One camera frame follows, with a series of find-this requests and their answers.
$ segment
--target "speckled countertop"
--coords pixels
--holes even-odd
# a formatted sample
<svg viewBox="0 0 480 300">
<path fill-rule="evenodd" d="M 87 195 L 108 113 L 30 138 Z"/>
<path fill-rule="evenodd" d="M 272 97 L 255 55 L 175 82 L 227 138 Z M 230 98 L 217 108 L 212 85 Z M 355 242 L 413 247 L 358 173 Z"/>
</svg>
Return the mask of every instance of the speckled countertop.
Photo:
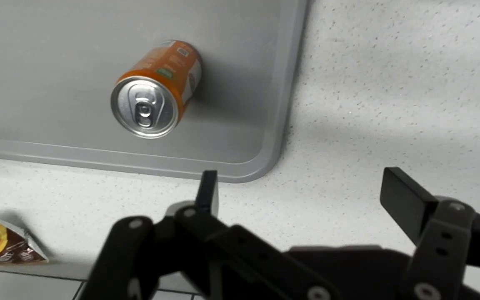
<svg viewBox="0 0 480 300">
<path fill-rule="evenodd" d="M 480 210 L 480 2 L 312 0 L 285 152 L 267 177 L 222 183 L 220 217 L 278 248 L 410 252 L 378 205 L 387 165 Z M 195 192 L 195 180 L 0 160 L 0 213 L 60 262 L 92 263 L 115 220 L 158 220 Z"/>
</svg>

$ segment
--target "metal screw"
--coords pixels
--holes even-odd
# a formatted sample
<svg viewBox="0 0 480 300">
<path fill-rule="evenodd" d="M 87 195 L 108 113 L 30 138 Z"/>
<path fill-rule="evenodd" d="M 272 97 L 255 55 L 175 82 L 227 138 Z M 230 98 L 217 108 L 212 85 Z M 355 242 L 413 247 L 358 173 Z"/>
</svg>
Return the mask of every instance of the metal screw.
<svg viewBox="0 0 480 300">
<path fill-rule="evenodd" d="M 465 212 L 467 210 L 467 207 L 463 203 L 458 203 L 458 202 L 452 202 L 450 208 L 453 208 L 457 212 Z"/>
<path fill-rule="evenodd" d="M 190 218 L 193 215 L 197 215 L 197 212 L 193 208 L 188 208 L 188 210 L 183 212 L 183 217 L 187 217 L 187 218 Z"/>
<path fill-rule="evenodd" d="M 417 283 L 413 287 L 413 293 L 418 297 L 418 300 L 442 300 L 438 288 L 425 282 Z"/>
<path fill-rule="evenodd" d="M 143 225 L 143 220 L 135 218 L 128 223 L 128 228 L 140 228 Z"/>
<path fill-rule="evenodd" d="M 323 287 L 312 287 L 307 293 L 308 300 L 330 300 L 330 293 Z"/>
</svg>

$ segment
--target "can lid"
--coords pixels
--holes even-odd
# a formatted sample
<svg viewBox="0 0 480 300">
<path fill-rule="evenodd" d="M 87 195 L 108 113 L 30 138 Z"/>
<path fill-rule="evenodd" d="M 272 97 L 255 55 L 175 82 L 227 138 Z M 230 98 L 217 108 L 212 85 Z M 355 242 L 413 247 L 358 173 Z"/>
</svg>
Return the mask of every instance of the can lid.
<svg viewBox="0 0 480 300">
<path fill-rule="evenodd" d="M 160 138 L 178 120 L 172 93 L 152 78 L 127 78 L 112 93 L 112 112 L 130 132 L 143 138 Z"/>
</svg>

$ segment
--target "snack package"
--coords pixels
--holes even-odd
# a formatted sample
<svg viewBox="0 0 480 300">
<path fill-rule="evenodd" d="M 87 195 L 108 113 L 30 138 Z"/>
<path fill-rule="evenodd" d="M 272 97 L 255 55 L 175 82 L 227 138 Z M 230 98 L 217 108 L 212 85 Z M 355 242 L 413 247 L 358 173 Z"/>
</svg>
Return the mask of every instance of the snack package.
<svg viewBox="0 0 480 300">
<path fill-rule="evenodd" d="M 0 265 L 18 263 L 48 263 L 48 258 L 23 228 L 0 220 Z"/>
</svg>

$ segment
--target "soda can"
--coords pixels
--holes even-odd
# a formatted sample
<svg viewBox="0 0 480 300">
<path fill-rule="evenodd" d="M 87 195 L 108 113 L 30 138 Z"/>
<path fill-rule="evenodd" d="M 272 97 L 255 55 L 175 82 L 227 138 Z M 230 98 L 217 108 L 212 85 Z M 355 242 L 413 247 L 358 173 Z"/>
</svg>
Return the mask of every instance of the soda can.
<svg viewBox="0 0 480 300">
<path fill-rule="evenodd" d="M 197 50 L 180 40 L 152 50 L 123 73 L 112 92 L 112 112 L 142 138 L 162 138 L 182 120 L 202 78 Z"/>
</svg>

